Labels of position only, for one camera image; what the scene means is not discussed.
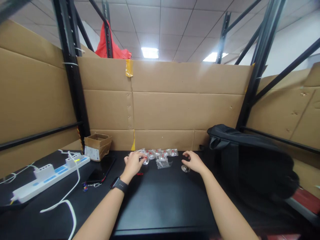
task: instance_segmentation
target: black phone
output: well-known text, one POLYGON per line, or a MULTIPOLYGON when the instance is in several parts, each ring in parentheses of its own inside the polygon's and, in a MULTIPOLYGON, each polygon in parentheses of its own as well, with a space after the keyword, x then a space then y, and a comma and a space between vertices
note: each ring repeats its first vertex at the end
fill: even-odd
POLYGON ((105 156, 101 160, 101 162, 99 162, 97 168, 92 171, 92 173, 86 180, 86 184, 102 183, 108 175, 115 161, 115 156, 105 156))

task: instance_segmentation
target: hand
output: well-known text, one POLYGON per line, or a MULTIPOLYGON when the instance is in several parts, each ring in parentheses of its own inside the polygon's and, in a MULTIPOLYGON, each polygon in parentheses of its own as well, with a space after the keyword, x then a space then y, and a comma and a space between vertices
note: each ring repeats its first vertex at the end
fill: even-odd
POLYGON ((124 162, 126 163, 126 167, 124 168, 123 174, 120 176, 121 181, 129 184, 131 179, 136 175, 142 163, 146 160, 147 156, 140 152, 131 152, 128 157, 124 158, 124 162))
POLYGON ((208 169, 196 153, 192 151, 186 151, 182 155, 188 157, 190 160, 189 162, 186 160, 182 160, 182 163, 193 171, 202 174, 208 169))

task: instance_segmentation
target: white wall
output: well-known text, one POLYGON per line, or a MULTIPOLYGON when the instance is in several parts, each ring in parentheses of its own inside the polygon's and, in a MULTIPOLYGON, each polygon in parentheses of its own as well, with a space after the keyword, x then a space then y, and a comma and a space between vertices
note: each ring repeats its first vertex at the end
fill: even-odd
MULTIPOLYGON (((267 59, 267 69, 263 77, 276 75, 283 71, 301 53, 320 38, 320 11, 317 10, 288 27, 277 32, 267 59)), ((254 46, 242 59, 240 65, 250 65, 254 46)), ((307 60, 302 62, 295 71, 307 68, 307 60)))
MULTIPOLYGON (((82 24, 83 24, 84 29, 87 32, 87 35, 88 35, 88 38, 91 42, 93 50, 96 51, 98 44, 99 44, 99 41, 100 41, 100 36, 85 21, 82 21, 82 24)), ((79 32, 80 43, 82 43, 83 45, 88 47, 86 42, 84 41, 84 38, 83 38, 79 28, 78 28, 78 32, 79 32)))

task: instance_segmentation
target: ceiling light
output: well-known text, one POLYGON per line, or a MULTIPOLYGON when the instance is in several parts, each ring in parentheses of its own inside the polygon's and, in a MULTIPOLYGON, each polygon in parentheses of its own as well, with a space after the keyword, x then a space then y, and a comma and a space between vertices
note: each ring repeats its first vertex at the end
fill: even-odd
POLYGON ((141 48, 144 58, 159 58, 159 50, 157 48, 141 48))
MULTIPOLYGON (((208 57, 206 57, 203 61, 204 62, 215 62, 217 60, 217 55, 218 55, 217 52, 213 52, 208 57)), ((223 53, 222 57, 225 57, 227 55, 228 55, 228 53, 223 53)))

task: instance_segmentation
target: cardboard box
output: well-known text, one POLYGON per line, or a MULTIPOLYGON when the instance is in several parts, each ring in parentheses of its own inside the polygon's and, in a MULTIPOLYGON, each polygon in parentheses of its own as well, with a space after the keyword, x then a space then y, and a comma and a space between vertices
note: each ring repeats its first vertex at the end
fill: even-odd
POLYGON ((95 133, 84 138, 84 154, 91 160, 100 162, 109 153, 112 137, 105 134, 95 133))

